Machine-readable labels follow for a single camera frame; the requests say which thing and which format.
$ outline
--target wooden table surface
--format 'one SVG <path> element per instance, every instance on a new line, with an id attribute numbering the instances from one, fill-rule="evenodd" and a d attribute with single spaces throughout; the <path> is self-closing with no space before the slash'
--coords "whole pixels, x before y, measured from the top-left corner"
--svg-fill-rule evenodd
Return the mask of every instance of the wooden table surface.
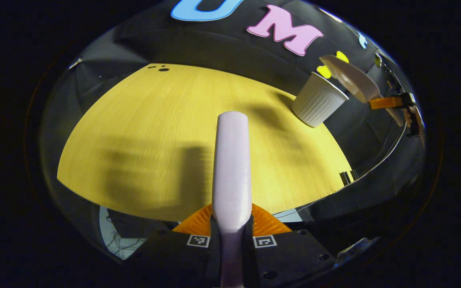
<path id="1" fill-rule="evenodd" d="M 216 121 L 249 117 L 253 203 L 276 213 L 343 187 L 350 171 L 321 124 L 291 111 L 295 96 L 222 71 L 149 64 L 101 97 L 72 131 L 58 180 L 139 217 L 182 221 L 211 202 Z"/>

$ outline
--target orange gripper base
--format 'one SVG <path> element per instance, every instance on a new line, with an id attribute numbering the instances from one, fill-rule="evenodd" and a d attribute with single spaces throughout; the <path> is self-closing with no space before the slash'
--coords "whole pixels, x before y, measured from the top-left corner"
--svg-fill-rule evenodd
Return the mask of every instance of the orange gripper base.
<path id="1" fill-rule="evenodd" d="M 199 211 L 193 213 L 172 231 L 193 235 L 210 236 L 211 215 L 212 207 L 211 204 L 209 204 L 201 208 Z M 254 217 L 254 237 L 291 232 L 291 229 L 288 226 L 255 204 L 252 204 L 252 216 Z"/>

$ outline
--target ribbed paper cup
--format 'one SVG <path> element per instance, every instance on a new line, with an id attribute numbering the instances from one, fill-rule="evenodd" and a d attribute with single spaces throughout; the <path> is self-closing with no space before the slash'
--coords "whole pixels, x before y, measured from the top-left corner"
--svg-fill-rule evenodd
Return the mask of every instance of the ribbed paper cup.
<path id="1" fill-rule="evenodd" d="M 293 112 L 305 124 L 316 127 L 349 98 L 328 82 L 312 72 L 311 77 L 293 102 Z"/>

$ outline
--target wire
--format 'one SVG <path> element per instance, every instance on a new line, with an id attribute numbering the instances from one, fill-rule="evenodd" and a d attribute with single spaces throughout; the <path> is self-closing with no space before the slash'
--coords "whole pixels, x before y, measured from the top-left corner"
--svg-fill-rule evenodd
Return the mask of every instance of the wire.
<path id="1" fill-rule="evenodd" d="M 389 152 L 388 152 L 387 155 L 382 159 L 382 161 L 380 161 L 378 164 L 376 164 L 375 166 L 373 166 L 373 168 L 370 168 L 369 171 L 367 171 L 366 173 L 364 173 L 364 175 L 360 176 L 357 180 L 353 181 L 351 184 L 348 184 L 347 186 L 350 186 L 350 185 L 353 185 L 354 183 L 357 183 L 360 179 L 364 178 L 364 176 L 368 175 L 369 172 L 373 171 L 376 167 L 378 167 L 380 164 L 382 164 L 382 163 L 385 161 L 385 159 L 387 159 L 387 158 L 392 154 L 392 151 L 395 150 L 395 148 L 397 147 L 397 144 L 398 144 L 399 141 L 401 140 L 401 137 L 403 136 L 403 134 L 404 134 L 406 128 L 407 128 L 407 122 L 405 121 L 405 124 L 403 125 L 403 129 L 402 129 L 402 130 L 400 131 L 400 133 L 397 135 L 397 138 L 396 138 L 395 142 L 390 146 Z M 340 188 L 338 191 L 335 191 L 335 193 L 338 193 L 339 191 L 341 191 L 342 189 L 344 189 L 344 187 Z M 286 216 L 292 215 L 292 214 L 294 214 L 294 213 L 298 213 L 298 212 L 302 211 L 303 209 L 306 209 L 306 208 L 310 207 L 310 206 L 313 205 L 314 203 L 316 203 L 316 202 L 318 202 L 318 201 L 320 201 L 320 200 L 325 199 L 326 197 L 323 197 L 323 198 L 318 199 L 318 200 L 316 200 L 316 201 L 314 201 L 314 202 L 311 202 L 311 203 L 309 203 L 307 206 L 301 208 L 300 210 L 298 210 L 298 211 L 296 211 L 296 212 L 292 212 L 292 213 L 289 213 L 289 214 L 287 214 L 287 215 L 283 215 L 283 216 L 280 216 L 280 217 L 277 217 L 277 218 L 282 218 L 282 217 L 286 217 Z"/>
<path id="2" fill-rule="evenodd" d="M 391 119 L 391 122 L 389 124 L 389 131 L 390 129 L 392 128 L 392 117 L 390 117 Z M 378 151 L 378 154 L 376 155 L 376 157 L 373 159 L 373 161 L 371 161 L 371 164 L 373 164 L 375 162 L 375 160 L 378 158 L 378 156 L 380 156 L 380 153 L 382 153 L 382 150 L 384 149 L 385 147 L 385 144 L 387 143 L 387 139 L 389 139 L 389 133 L 387 133 L 387 137 L 385 138 L 385 141 L 384 143 L 382 144 L 382 147 L 380 148 L 380 151 Z"/>
<path id="3" fill-rule="evenodd" d="M 133 246 L 135 246 L 136 244 L 138 244 L 140 241 L 142 243 L 145 243 L 145 240 L 143 239 L 137 239 L 136 242 L 134 242 L 133 244 L 131 245 L 128 245 L 128 246 L 121 246 L 120 245 L 120 241 L 122 240 L 122 237 L 119 235 L 119 233 L 117 232 L 117 230 L 114 230 L 112 233 L 111 233 L 111 236 L 113 238 L 113 240 L 106 246 L 106 248 L 109 248 L 111 244 L 113 244 L 113 242 L 115 242 L 115 246 L 117 247 L 117 251 L 113 252 L 114 255 L 117 255 L 118 257 L 123 257 L 123 254 L 120 255 L 121 253 L 123 253 L 124 250 L 137 250 L 137 248 L 131 248 Z"/>

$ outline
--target pink letter m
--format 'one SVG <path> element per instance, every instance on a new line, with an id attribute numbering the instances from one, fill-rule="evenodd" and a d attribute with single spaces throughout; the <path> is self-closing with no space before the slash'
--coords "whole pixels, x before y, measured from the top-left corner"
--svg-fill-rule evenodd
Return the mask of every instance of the pink letter m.
<path id="1" fill-rule="evenodd" d="M 284 47 L 300 56 L 305 55 L 305 49 L 316 38 L 323 36 L 321 31 L 309 24 L 293 27 L 288 11 L 274 5 L 267 7 L 269 11 L 264 18 L 257 25 L 247 28 L 253 35 L 269 37 L 268 30 L 274 25 L 273 40 L 279 42 L 294 36 L 293 40 L 284 42 Z"/>

